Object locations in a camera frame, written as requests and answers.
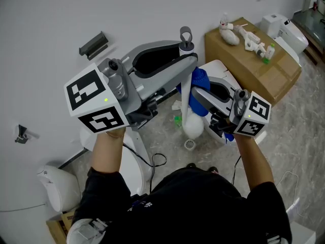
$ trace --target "person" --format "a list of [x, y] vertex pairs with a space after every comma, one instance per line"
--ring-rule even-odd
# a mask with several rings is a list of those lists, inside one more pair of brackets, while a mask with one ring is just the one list
[[[251, 137], [235, 134], [250, 193], [217, 173], [191, 164], [165, 177], [146, 197], [132, 202], [119, 173], [125, 128], [99, 134], [80, 206], [67, 243], [146, 240], [217, 243], [291, 243], [283, 200], [271, 168]], [[84, 226], [95, 228], [86, 237]]]

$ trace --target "fiducial marker cube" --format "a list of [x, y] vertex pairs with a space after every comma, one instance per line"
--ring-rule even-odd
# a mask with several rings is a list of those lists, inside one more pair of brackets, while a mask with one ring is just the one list
[[244, 115], [234, 133], [256, 137], [270, 121], [271, 104], [253, 92], [250, 95]]
[[129, 125], [117, 99], [96, 64], [64, 85], [69, 113], [94, 134]]

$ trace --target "small bottle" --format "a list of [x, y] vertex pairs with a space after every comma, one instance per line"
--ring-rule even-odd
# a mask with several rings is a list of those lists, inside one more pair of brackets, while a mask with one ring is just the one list
[[274, 43], [271, 43], [271, 45], [268, 46], [268, 49], [265, 53], [265, 58], [263, 60], [265, 64], [269, 63], [270, 59], [273, 57], [274, 52], [275, 52]]
[[227, 13], [223, 13], [223, 16], [221, 17], [220, 20], [220, 25], [222, 29], [227, 29], [228, 26], [228, 14]]

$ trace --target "white wall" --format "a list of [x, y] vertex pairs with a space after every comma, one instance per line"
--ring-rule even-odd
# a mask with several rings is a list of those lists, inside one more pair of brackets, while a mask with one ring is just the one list
[[[63, 85], [91, 63], [79, 55], [78, 48], [100, 31], [107, 35], [111, 46], [95, 59], [97, 63], [107, 56], [122, 57], [142, 43], [177, 40], [179, 28], [188, 25], [200, 63], [204, 63], [203, 35], [217, 27], [224, 11], [231, 19], [244, 16], [257, 23], [269, 13], [291, 17], [302, 3], [303, 0], [0, 0], [1, 165], [19, 162], [36, 169], [49, 161], [61, 164], [81, 149], [76, 142], [79, 123], [69, 117]], [[26, 145], [14, 143], [12, 127], [17, 123], [40, 134], [39, 140]], [[26, 182], [25, 189], [35, 183], [34, 179], [25, 180], [27, 172], [17, 176]], [[8, 182], [2, 194], [6, 195], [11, 186]], [[38, 187], [37, 191], [44, 191], [41, 185]], [[38, 197], [26, 198], [30, 191], [24, 194], [19, 189], [14, 188], [14, 194], [1, 198], [1, 207], [41, 202]], [[14, 198], [22, 202], [13, 203]], [[19, 223], [16, 215], [6, 216]], [[41, 219], [31, 215], [29, 218], [33, 223]], [[7, 229], [2, 225], [0, 235], [8, 243], [42, 236], [39, 231], [21, 230], [10, 237]]]
[[[47, 202], [46, 191], [33, 167], [1, 162], [0, 210], [22, 209]], [[54, 244], [45, 221], [57, 213], [48, 206], [0, 212], [0, 236], [7, 244]]]

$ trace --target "person's arm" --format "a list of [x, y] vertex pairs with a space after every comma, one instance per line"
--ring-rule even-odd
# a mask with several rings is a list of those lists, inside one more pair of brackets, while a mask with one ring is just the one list
[[243, 160], [250, 190], [264, 182], [274, 182], [270, 165], [254, 138], [239, 134], [234, 134], [234, 137]]
[[121, 166], [125, 128], [97, 135], [91, 166], [101, 173], [118, 172]]
[[100, 218], [113, 221], [131, 206], [131, 193], [119, 173], [125, 128], [98, 134], [91, 168], [73, 223]]
[[277, 191], [270, 165], [254, 138], [234, 134], [242, 156], [250, 193], [248, 209], [252, 219], [258, 222], [256, 234], [265, 243], [292, 243], [289, 219], [281, 195]]

